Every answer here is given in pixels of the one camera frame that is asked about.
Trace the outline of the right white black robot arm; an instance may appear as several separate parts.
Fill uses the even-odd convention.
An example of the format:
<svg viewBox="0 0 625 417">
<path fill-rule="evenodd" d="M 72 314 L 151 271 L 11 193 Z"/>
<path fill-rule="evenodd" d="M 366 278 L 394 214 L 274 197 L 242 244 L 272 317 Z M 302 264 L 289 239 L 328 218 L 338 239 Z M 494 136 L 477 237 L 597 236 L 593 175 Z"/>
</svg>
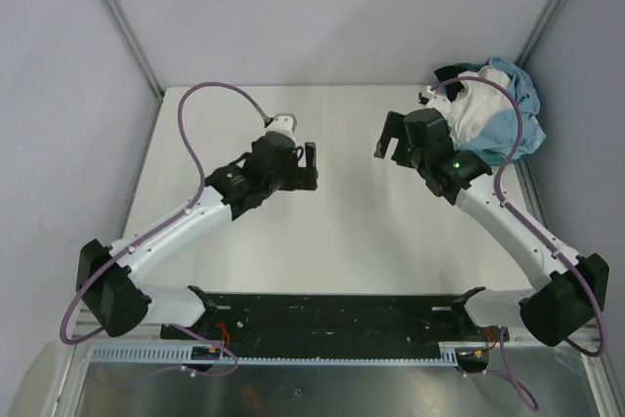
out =
<svg viewBox="0 0 625 417">
<path fill-rule="evenodd" d="M 497 188 L 491 167 L 474 152 L 455 149 L 446 121 L 433 108 L 388 113 L 375 157 L 416 170 L 436 197 L 479 223 L 521 268 L 525 290 L 479 288 L 452 313 L 450 327 L 473 340 L 485 326 L 525 328 L 542 344 L 555 347 L 604 308 L 609 267 L 598 254 L 588 257 L 557 239 Z"/>
</svg>

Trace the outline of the light blue t shirt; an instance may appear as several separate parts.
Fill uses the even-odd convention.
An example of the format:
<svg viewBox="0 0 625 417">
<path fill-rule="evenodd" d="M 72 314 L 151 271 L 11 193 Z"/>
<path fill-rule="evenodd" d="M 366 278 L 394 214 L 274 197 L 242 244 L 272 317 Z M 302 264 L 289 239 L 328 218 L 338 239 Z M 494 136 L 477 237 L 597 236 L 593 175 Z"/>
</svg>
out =
<svg viewBox="0 0 625 417">
<path fill-rule="evenodd" d="M 478 151 L 458 148 L 476 153 L 491 166 L 499 166 L 509 155 L 515 161 L 522 160 L 543 144 L 546 134 L 537 119 L 541 104 L 528 73 L 512 62 L 493 57 L 481 65 L 479 71 L 464 72 L 461 76 L 469 76 L 470 80 L 486 83 L 502 92 L 514 108 L 518 130 L 514 143 L 508 147 Z"/>
</svg>

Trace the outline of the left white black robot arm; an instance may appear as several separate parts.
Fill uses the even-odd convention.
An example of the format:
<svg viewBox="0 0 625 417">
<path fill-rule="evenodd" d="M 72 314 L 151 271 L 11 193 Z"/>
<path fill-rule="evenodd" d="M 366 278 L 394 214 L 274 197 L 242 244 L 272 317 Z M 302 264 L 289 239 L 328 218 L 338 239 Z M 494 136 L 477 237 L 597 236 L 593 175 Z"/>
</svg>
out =
<svg viewBox="0 0 625 417">
<path fill-rule="evenodd" d="M 151 285 L 149 274 L 200 236 L 260 207 L 279 190 L 315 190 L 316 146 L 266 132 L 251 149 L 202 181 L 201 193 L 164 221 L 108 246 L 97 240 L 80 251 L 76 286 L 110 337 L 145 323 L 177 324 L 192 337 L 209 336 L 216 316 L 199 288 Z"/>
</svg>

